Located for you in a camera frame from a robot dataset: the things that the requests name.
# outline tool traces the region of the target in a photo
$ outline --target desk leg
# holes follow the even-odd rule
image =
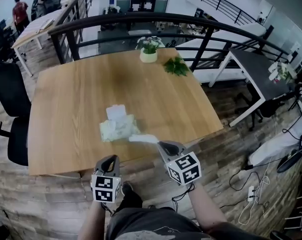
[[[245,117],[250,115],[254,110],[256,110],[260,105],[265,102],[264,98],[260,98],[253,106],[251,106],[248,110],[246,110],[243,114],[241,114],[238,118],[234,121],[230,122],[230,127],[236,125],[239,121],[243,120]]]
[[[219,67],[219,71],[216,74],[216,76],[214,77],[214,79],[212,79],[209,83],[209,87],[212,87],[213,84],[215,84],[217,78],[219,78],[219,76],[221,75],[221,73],[223,72],[223,70],[226,68],[227,64],[229,63],[229,61],[231,60],[231,53],[229,52],[225,59],[223,60],[222,64]]]
[[[36,41],[36,43],[37,43],[37,46],[39,47],[39,49],[41,50],[42,49],[42,46],[41,46],[41,43],[40,43],[40,40],[39,40],[39,38],[37,37],[37,38],[35,38],[35,41]]]
[[[22,58],[21,54],[19,53],[18,49],[17,48],[14,48],[14,51],[15,51],[15,54],[16,56],[19,58],[21,64],[22,64],[22,67],[24,68],[24,70],[27,72],[27,74],[31,77],[32,74],[30,72],[30,70],[27,68],[27,65],[25,64],[25,61],[24,59]]]
[[[62,173],[62,174],[49,174],[50,176],[55,176],[55,177],[62,177],[62,178],[69,178],[69,179],[80,179],[81,175],[78,172],[68,172],[68,173]]]

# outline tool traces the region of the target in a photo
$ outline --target potted plant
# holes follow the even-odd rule
[[[144,63],[153,63],[157,60],[156,49],[160,46],[161,39],[156,36],[141,37],[137,41],[136,50],[141,50],[140,59]]]

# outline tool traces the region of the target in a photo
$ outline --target door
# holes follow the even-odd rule
[[[153,12],[155,6],[155,0],[132,0],[131,7],[133,11],[137,12]]]

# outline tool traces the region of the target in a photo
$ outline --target person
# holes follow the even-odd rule
[[[248,157],[248,165],[256,166],[266,158],[278,155],[284,149],[291,149],[300,142],[302,136],[302,115],[292,124],[289,132],[281,132],[261,145]]]
[[[20,0],[14,1],[15,6],[12,10],[13,21],[15,22],[16,30],[21,34],[30,23],[26,13],[28,5],[26,2],[21,2]]]
[[[46,15],[46,9],[44,5],[45,0],[37,0],[37,6],[36,6],[36,17],[40,18],[43,15]]]
[[[188,192],[199,226],[169,207],[142,208],[141,197],[127,181],[121,191],[124,199],[110,220],[106,240],[265,240],[228,223],[199,182]],[[104,239],[104,224],[105,210],[93,201],[78,240]]]

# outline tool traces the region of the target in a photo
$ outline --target green leaves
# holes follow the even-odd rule
[[[175,57],[174,60],[172,58],[169,59],[164,64],[164,67],[166,72],[175,74],[177,76],[186,76],[186,73],[189,70],[188,67],[182,62],[182,59],[180,57]]]

